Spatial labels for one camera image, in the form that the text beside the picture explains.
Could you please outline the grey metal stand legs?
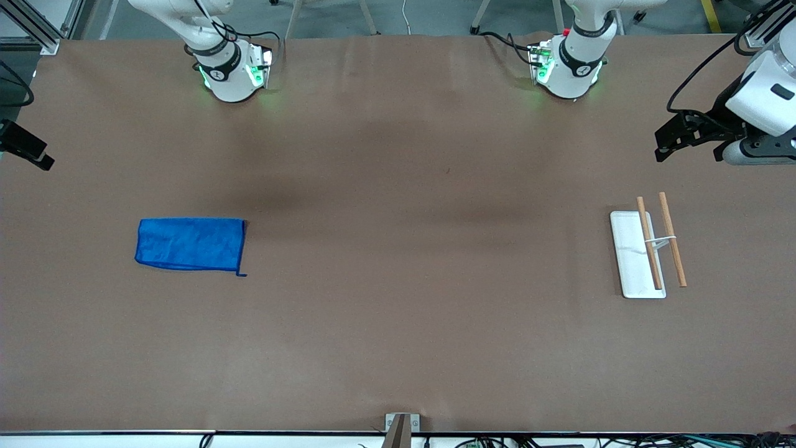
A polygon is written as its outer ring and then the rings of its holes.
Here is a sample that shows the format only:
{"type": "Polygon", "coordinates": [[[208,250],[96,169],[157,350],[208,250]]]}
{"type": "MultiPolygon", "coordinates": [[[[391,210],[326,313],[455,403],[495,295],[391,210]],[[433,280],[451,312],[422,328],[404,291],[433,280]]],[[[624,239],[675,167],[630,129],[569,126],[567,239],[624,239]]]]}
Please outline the grey metal stand legs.
{"type": "MultiPolygon", "coordinates": [[[[292,0],[293,5],[291,8],[290,18],[288,20],[287,30],[284,35],[286,39],[290,39],[292,37],[293,31],[295,31],[295,26],[299,21],[300,14],[302,12],[302,8],[305,4],[310,2],[322,2],[323,0],[292,0]]],[[[378,31],[376,28],[376,24],[373,20],[373,15],[371,14],[369,5],[367,4],[366,0],[357,0],[360,6],[360,10],[366,20],[366,25],[369,31],[369,35],[381,35],[381,32],[378,31]]]]}
{"type": "MultiPolygon", "coordinates": [[[[483,16],[486,13],[489,4],[492,0],[481,0],[481,4],[476,12],[474,20],[470,25],[470,34],[477,35],[480,31],[480,23],[483,20],[483,16]]],[[[553,14],[555,18],[555,30],[557,33],[561,34],[565,31],[565,21],[563,20],[563,8],[561,4],[561,0],[546,0],[546,2],[551,3],[553,14]]]]}

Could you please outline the blue microfibre towel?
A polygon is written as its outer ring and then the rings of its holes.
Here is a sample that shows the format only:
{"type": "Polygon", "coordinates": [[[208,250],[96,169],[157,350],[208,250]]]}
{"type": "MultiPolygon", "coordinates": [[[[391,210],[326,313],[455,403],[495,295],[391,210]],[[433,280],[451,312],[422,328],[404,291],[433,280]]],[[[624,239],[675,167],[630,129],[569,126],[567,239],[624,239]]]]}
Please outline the blue microfibre towel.
{"type": "Polygon", "coordinates": [[[241,272],[247,222],[240,218],[145,218],[137,227],[134,260],[172,271],[241,272]]]}

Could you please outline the aluminium frame profile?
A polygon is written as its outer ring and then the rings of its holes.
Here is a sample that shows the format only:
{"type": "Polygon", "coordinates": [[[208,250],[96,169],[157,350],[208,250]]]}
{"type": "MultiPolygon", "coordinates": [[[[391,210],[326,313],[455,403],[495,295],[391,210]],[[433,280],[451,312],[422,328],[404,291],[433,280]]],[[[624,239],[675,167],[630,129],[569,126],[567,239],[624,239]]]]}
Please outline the aluminium frame profile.
{"type": "Polygon", "coordinates": [[[79,37],[90,0],[0,0],[0,49],[55,55],[63,40],[79,37]]]}
{"type": "Polygon", "coordinates": [[[796,0],[754,0],[754,3],[756,8],[747,15],[741,40],[749,49],[761,49],[796,20],[796,0]]]}

